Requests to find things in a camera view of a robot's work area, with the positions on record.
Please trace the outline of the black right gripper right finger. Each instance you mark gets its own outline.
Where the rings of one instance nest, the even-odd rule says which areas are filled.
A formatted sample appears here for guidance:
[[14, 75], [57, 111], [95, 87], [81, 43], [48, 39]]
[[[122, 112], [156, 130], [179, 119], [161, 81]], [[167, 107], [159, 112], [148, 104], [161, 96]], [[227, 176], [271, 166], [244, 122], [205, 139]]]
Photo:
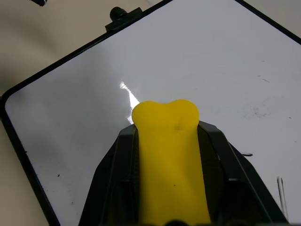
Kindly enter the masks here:
[[216, 126], [200, 121], [198, 143], [209, 216], [214, 225], [288, 224], [255, 168]]

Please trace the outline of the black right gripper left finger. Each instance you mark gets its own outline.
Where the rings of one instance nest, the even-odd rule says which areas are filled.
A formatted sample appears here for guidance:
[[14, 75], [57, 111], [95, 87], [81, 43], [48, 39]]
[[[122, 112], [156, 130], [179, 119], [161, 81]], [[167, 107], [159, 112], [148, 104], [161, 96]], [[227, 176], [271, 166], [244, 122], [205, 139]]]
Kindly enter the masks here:
[[79, 226], [138, 225], [139, 174], [138, 130], [130, 125], [97, 166]]

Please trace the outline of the yellow bone-shaped eraser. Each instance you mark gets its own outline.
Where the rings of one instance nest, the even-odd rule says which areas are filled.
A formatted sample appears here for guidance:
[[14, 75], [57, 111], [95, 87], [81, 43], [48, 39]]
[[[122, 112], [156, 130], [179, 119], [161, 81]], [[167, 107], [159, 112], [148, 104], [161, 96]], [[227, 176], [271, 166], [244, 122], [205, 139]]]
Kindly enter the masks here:
[[183, 99], [146, 101], [133, 109], [132, 120], [139, 138], [140, 223], [209, 224], [197, 107]]

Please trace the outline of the black-framed whiteboard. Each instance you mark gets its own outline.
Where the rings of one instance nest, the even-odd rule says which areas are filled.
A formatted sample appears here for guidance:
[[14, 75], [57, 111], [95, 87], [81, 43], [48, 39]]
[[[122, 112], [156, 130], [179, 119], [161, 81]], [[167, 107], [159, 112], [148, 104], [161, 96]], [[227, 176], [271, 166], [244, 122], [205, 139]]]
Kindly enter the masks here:
[[301, 223], [301, 44], [243, 1], [172, 0], [2, 97], [50, 225], [79, 223], [94, 171], [140, 102], [192, 101]]

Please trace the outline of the black whiteboard clip knob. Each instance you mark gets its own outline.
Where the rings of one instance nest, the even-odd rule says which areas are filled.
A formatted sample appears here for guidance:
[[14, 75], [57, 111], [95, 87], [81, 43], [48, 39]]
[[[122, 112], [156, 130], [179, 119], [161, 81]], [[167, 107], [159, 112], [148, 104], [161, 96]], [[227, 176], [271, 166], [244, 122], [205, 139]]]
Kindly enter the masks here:
[[120, 7], [114, 7], [110, 11], [110, 19], [112, 22], [105, 26], [107, 32], [115, 32], [121, 30], [135, 21], [142, 18], [143, 11], [141, 8], [136, 8], [131, 12], [126, 12]]

